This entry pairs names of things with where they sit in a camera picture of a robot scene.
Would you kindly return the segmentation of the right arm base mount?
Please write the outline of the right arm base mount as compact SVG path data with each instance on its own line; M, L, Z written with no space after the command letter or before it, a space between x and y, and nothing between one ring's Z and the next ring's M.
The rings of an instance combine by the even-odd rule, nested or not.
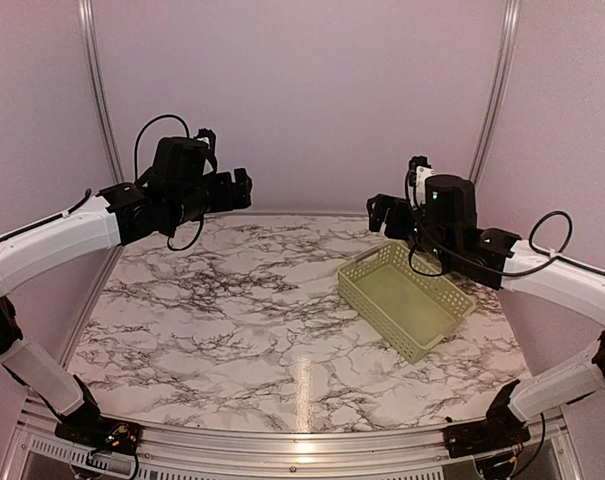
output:
M531 434L524 424L507 425L487 419L450 424L443 430L444 445L451 458L505 449L530 439Z

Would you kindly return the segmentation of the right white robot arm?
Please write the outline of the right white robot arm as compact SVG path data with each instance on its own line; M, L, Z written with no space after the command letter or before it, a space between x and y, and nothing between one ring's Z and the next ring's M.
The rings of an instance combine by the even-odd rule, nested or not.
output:
M439 273L456 273L494 290L529 294L581 314L603 328L598 339L528 380L504 386L477 430L488 448L517 425L562 404L605 389L605 271L543 249L532 238L477 226L475 187L455 175L408 171L402 197L378 194L366 202L369 229L436 257Z

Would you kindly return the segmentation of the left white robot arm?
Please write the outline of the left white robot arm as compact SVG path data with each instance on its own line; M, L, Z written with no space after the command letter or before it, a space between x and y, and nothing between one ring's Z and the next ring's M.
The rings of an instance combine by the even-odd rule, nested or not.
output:
M246 209L251 192L246 169L219 171L215 136L203 129L194 138L162 138L152 165L135 182L86 192L72 208L0 235L0 365L44 399L84 443L101 444L108 423L92 394L41 346L24 338L10 293L86 254L153 233L171 239L187 222Z

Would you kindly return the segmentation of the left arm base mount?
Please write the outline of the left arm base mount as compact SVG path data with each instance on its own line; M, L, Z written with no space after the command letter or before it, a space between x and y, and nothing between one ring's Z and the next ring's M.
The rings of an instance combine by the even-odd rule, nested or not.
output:
M58 423L55 436L98 451L133 455L137 452L142 426L131 421L100 416L81 426Z

